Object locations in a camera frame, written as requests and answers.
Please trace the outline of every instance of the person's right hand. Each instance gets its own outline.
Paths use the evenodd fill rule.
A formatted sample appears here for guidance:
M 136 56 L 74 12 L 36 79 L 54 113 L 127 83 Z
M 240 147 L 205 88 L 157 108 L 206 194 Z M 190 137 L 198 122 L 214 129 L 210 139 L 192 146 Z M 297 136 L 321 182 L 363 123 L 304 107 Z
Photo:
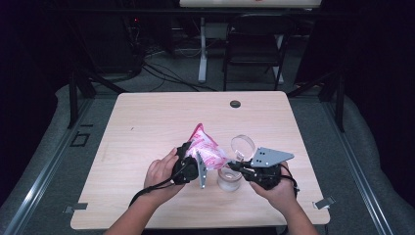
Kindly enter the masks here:
M 288 168 L 287 162 L 282 162 L 281 165 Z M 283 167 L 281 167 L 281 174 L 290 176 L 287 170 Z M 290 179 L 281 178 L 280 183 L 270 190 L 265 190 L 252 181 L 250 184 L 259 196 L 267 199 L 269 204 L 271 204 L 271 206 L 276 210 L 280 211 L 280 213 L 286 214 L 291 210 L 298 208 L 297 206 L 299 203 L 294 195 L 294 185 Z

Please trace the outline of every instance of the black chair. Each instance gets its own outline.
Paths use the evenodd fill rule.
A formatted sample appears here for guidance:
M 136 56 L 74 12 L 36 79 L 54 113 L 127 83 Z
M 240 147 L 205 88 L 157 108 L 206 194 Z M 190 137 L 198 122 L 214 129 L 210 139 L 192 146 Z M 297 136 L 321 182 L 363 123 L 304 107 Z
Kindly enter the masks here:
M 294 21 L 281 15 L 244 14 L 232 19 L 226 30 L 223 90 L 232 82 L 228 81 L 228 66 L 267 67 L 265 72 L 279 67 L 274 86 L 277 90 L 288 39 L 295 30 Z M 282 36 L 280 46 L 278 36 Z

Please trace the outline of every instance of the dark background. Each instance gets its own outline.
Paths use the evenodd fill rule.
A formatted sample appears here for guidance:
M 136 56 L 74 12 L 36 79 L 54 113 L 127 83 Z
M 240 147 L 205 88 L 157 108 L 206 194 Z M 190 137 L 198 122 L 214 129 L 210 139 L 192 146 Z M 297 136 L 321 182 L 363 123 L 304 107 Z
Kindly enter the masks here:
M 322 11 L 361 14 L 372 11 L 364 1 L 325 0 L 323 4 Z M 62 26 L 56 19 L 51 21 L 36 1 L 2 1 L 1 5 L 0 203 L 3 204 L 48 127 L 57 105 L 55 92 L 68 84 L 74 63 L 93 71 L 96 68 L 128 71 L 135 64 L 134 53 L 127 50 L 124 37 L 110 41 L 110 45 L 115 43 L 122 48 L 123 64 L 110 63 L 113 56 L 120 55 L 110 50 L 106 55 L 108 59 L 96 65 L 91 58 L 99 55 L 88 54 L 82 48 L 105 45 L 105 37 L 91 37 L 87 25 L 79 25 L 80 31 L 83 30 L 79 34 L 82 40 L 79 40 L 73 38 L 70 32 L 73 28 Z M 370 25 L 370 33 L 345 72 L 346 95 L 355 102 L 373 132 L 382 170 L 396 192 L 412 206 L 415 205 L 412 176 L 415 165 L 415 98 L 412 94 L 415 89 L 415 21 L 411 14 L 414 7 L 411 1 L 392 3 L 378 23 Z M 119 30 L 119 24 L 107 29 Z M 359 21 L 316 22 L 297 81 L 318 78 L 338 66 L 359 24 Z

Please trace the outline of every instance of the gray carpet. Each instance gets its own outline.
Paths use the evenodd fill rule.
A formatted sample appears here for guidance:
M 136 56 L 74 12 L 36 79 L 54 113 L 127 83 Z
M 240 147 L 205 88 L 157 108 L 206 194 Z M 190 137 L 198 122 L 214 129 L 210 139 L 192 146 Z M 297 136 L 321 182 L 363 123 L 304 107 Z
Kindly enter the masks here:
M 280 86 L 283 91 L 289 92 L 295 88 L 294 78 L 305 43 L 303 38 L 291 41 L 286 65 L 283 69 L 285 82 Z M 209 88 L 199 87 L 198 89 L 201 91 L 222 89 L 221 55 L 223 50 L 220 46 L 214 47 L 214 45 L 212 44 L 208 50 L 207 83 L 203 84 Z M 188 45 L 183 46 L 182 49 L 181 52 L 186 53 L 186 56 L 180 51 L 176 51 L 174 57 L 165 53 L 157 53 L 148 57 L 146 62 L 164 73 L 172 76 L 177 74 L 181 79 L 199 85 L 197 77 L 200 55 Z M 258 75 L 256 71 L 252 71 L 251 74 Z M 156 78 L 143 70 L 133 79 L 123 80 L 117 85 L 131 92 L 195 91 L 189 85 L 163 81 L 164 76 L 160 75 L 160 77 Z M 107 78 L 114 79 L 118 76 L 112 75 Z M 67 147 L 63 150 L 62 161 L 33 214 L 23 227 L 23 234 L 102 234 L 103 232 L 74 231 L 69 225 L 71 214 L 63 213 L 66 206 L 75 204 L 79 198 L 115 103 L 116 95 L 113 91 L 98 83 L 94 83 L 94 86 L 98 95 L 93 101 L 84 101 L 84 104 L 91 105 L 73 131 L 84 134 L 81 136 L 87 135 L 87 142 L 84 147 L 76 147 L 76 145 L 82 144 L 82 139 L 79 136 L 73 143 L 73 136 L 68 141 Z M 252 85 L 235 84 L 232 88 L 235 90 L 272 89 L 272 85 L 253 87 Z M 331 117 L 327 116 L 324 104 L 321 104 L 315 97 L 317 91 L 318 88 L 314 88 L 308 91 L 305 96 L 291 99 L 290 103 L 323 196 L 333 196 L 336 200 L 336 203 L 329 209 L 331 221 L 327 226 L 328 232 L 329 234 L 379 234 L 350 174 L 346 152 L 341 140 L 337 137 L 335 128 L 330 123 Z M 20 183 L 1 208 L 2 233 L 6 231 L 37 175 L 56 154 L 61 140 L 66 136 L 66 127 L 69 123 L 68 88 L 64 87 L 57 93 L 57 96 L 59 97 L 59 107 L 54 119 Z M 380 171 L 379 156 L 370 130 L 368 130 L 358 109 L 349 99 L 346 99 L 345 105 L 345 128 L 347 139 L 358 156 L 368 181 L 373 185 L 374 192 L 378 196 L 394 233 L 415 234 L 415 226 L 412 224 L 415 221 L 414 210 L 395 194 L 388 180 Z M 326 233 L 324 226 L 317 226 L 317 229 L 321 234 Z M 243 231 L 241 229 L 163 230 L 146 231 L 146 234 L 244 234 Z M 245 232 L 275 234 L 275 229 L 253 228 Z

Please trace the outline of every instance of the hand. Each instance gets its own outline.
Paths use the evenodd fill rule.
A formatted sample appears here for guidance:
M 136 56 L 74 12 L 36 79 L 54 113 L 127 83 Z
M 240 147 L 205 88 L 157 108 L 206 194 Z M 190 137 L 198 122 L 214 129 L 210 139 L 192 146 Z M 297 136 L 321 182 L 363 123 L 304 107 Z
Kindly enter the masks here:
M 282 162 L 281 165 L 284 165 L 286 168 L 288 168 L 287 162 Z M 290 176 L 287 170 L 283 167 L 281 167 L 281 174 Z M 259 196 L 267 199 L 269 204 L 271 204 L 271 206 L 276 210 L 280 211 L 280 213 L 286 214 L 289 211 L 298 208 L 295 207 L 299 203 L 297 202 L 296 196 L 294 195 L 294 185 L 291 180 L 281 178 L 280 183 L 271 190 L 265 190 L 252 181 L 250 184 Z
M 170 153 L 165 156 L 162 160 L 155 160 L 149 166 L 147 170 L 146 179 L 144 180 L 144 188 L 156 185 L 168 179 L 171 176 L 174 164 L 178 160 L 176 156 L 177 149 L 174 148 Z M 172 197 L 174 197 L 184 185 L 171 185 L 168 182 L 161 187 L 168 186 L 162 189 L 156 189 L 151 191 L 148 194 L 142 195 L 140 197 L 145 198 L 148 203 L 151 203 L 155 207 L 159 207 L 161 204 L 167 202 Z

